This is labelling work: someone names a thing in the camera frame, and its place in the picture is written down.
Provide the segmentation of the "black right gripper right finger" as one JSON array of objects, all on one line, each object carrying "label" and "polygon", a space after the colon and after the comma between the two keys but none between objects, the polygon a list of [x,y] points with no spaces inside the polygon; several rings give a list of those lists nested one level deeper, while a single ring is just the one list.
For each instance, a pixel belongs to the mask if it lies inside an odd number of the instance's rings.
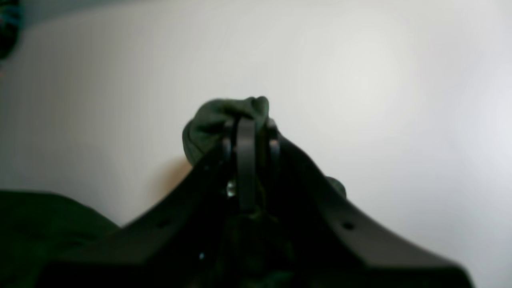
[{"label": "black right gripper right finger", "polygon": [[292,242],[304,288],[472,288],[458,263],[388,230],[339,193],[312,159],[265,125],[266,207]]}]

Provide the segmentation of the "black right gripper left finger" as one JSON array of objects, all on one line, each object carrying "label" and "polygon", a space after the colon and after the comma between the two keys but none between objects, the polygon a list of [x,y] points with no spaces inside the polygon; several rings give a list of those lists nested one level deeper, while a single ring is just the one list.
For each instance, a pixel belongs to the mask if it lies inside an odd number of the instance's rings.
[{"label": "black right gripper left finger", "polygon": [[150,211],[51,261],[38,288],[181,288],[214,262],[231,211],[256,207],[256,124],[229,120],[216,147]]}]

